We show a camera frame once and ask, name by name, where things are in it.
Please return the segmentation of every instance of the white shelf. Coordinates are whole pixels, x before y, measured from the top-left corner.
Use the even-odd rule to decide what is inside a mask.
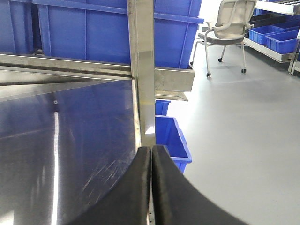
[[[256,8],[268,10],[275,13],[282,13],[286,15],[298,15],[300,14],[300,5],[290,5],[292,1],[279,1],[279,2],[266,2],[257,1]]]

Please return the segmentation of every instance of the metal shelving rack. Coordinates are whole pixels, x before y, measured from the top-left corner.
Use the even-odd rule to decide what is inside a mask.
[[[195,71],[155,67],[153,0],[127,0],[127,8],[131,65],[0,53],[0,84],[132,80],[136,147],[155,145],[155,99],[187,100]]]
[[[298,15],[300,14],[300,5],[293,5],[293,2],[294,0],[284,0],[278,2],[257,1],[256,8],[272,11],[275,13],[282,13],[286,15]],[[260,45],[248,38],[244,39],[244,43],[249,47],[269,56],[270,58],[276,60],[279,63],[291,62],[291,64],[294,64],[294,52],[288,54],[279,54],[276,51],[273,51],[263,45]]]
[[[289,66],[289,73],[290,74],[294,74],[295,70],[300,72],[300,62],[298,61],[298,56],[299,56],[299,50],[300,50],[300,29],[297,35],[297,44],[296,44],[296,48],[294,50],[293,56],[292,56],[292,60]]]

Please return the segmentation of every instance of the epoxy floor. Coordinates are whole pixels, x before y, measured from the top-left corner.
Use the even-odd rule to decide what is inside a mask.
[[[246,47],[199,46],[188,102],[172,101],[193,162],[185,176],[205,196],[251,225],[300,225],[300,78]]]

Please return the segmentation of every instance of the office chair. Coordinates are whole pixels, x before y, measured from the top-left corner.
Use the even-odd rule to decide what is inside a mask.
[[[198,34],[198,37],[202,40],[197,41],[195,44],[191,65],[194,63],[198,44],[204,45],[207,65],[206,77],[210,77],[208,47],[212,45],[224,46],[221,58],[218,59],[219,62],[222,62],[226,46],[240,44],[244,57],[244,68],[241,72],[245,73],[246,58],[243,40],[245,30],[251,28],[249,21],[255,9],[255,5],[256,0],[223,0],[220,4],[216,25],[212,27],[210,26],[211,23],[207,22],[208,30]]]

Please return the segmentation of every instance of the blue storage crate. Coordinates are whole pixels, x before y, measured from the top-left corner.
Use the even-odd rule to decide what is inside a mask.
[[[33,31],[33,47],[35,50],[42,48],[41,32],[39,29],[38,21],[38,6],[35,4],[31,5],[32,11],[32,31]]]
[[[285,20],[286,21],[300,20],[300,14],[299,15],[285,15]]]
[[[268,13],[270,13],[270,11],[255,8],[253,15],[263,15],[263,14],[268,14]]]
[[[166,116],[168,112],[169,100],[156,100],[155,101],[155,115]]]
[[[292,53],[297,44],[298,31],[288,31],[267,36],[267,47],[280,54]]]
[[[33,52],[31,0],[0,0],[0,52]]]
[[[192,2],[192,5],[198,4],[197,8],[200,8],[201,0]],[[33,3],[38,4],[45,55],[130,63],[125,0],[90,0],[89,4],[66,0],[33,0]],[[161,8],[158,3],[157,0],[156,9]],[[188,67],[198,24],[203,22],[203,19],[193,17],[195,9],[192,5],[187,12],[181,9],[187,15],[161,13],[163,10],[154,14],[156,66]]]
[[[202,0],[154,0],[154,12],[197,17]]]
[[[267,44],[266,35],[276,34],[283,32],[284,29],[274,26],[264,26],[264,27],[257,27],[252,28],[249,30],[249,38],[252,41],[255,41],[261,45]]]
[[[173,162],[183,173],[187,163],[192,162],[187,142],[173,117],[155,116],[156,144],[165,145]]]
[[[282,28],[282,29],[284,29],[284,31],[299,30],[300,21],[293,20],[293,21],[288,21],[288,22],[283,22],[283,23],[277,23],[277,24],[274,24],[273,26]]]

